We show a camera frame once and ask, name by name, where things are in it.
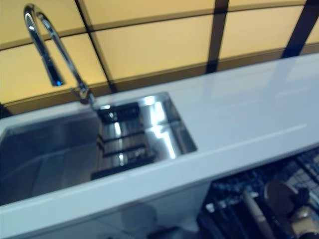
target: sink grid rack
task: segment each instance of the sink grid rack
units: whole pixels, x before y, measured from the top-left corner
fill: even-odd
[[[97,113],[101,123],[92,180],[153,162],[138,103],[105,107]]]

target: kitchen sink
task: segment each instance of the kitchen sink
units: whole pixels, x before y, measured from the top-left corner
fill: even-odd
[[[167,93],[8,128],[0,139],[0,204],[195,150]]]

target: dish rack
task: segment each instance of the dish rack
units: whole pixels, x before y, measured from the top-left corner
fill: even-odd
[[[101,123],[92,180],[153,162],[138,103],[107,106],[97,114]]]
[[[269,206],[267,183],[279,180],[299,192],[308,189],[313,220],[319,220],[319,147],[298,155],[213,181],[197,223],[204,239],[267,239],[248,210],[243,192],[259,206],[276,239],[297,239]]]

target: chrome faucet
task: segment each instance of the chrome faucet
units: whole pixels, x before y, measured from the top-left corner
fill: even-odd
[[[67,53],[53,25],[51,24],[49,19],[45,16],[45,14],[37,6],[33,4],[27,4],[24,7],[24,21],[25,21],[27,30],[30,33],[31,39],[33,43],[35,44],[39,54],[41,55],[42,62],[49,75],[52,85],[61,86],[64,84],[64,81],[61,76],[61,73],[59,72],[53,59],[50,56],[50,53],[47,47],[44,44],[44,40],[41,34],[39,33],[37,23],[36,23],[37,17],[41,20],[44,27],[49,32],[51,38],[53,39],[55,45],[59,49],[70,71],[72,72],[73,76],[75,77],[77,81],[79,92],[77,92],[75,89],[71,89],[72,92],[80,99],[81,103],[90,104],[91,106],[93,106],[93,103],[95,101],[93,93],[91,92],[91,89],[89,88],[89,86],[82,80],[81,76],[79,75],[73,61],[71,60],[69,54]]]

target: faucet handle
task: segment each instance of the faucet handle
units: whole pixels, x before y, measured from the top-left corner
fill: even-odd
[[[86,90],[82,90],[80,88],[70,88],[70,92],[73,93],[76,98],[78,98],[79,101],[84,105],[93,105],[95,101],[95,98],[89,88]]]

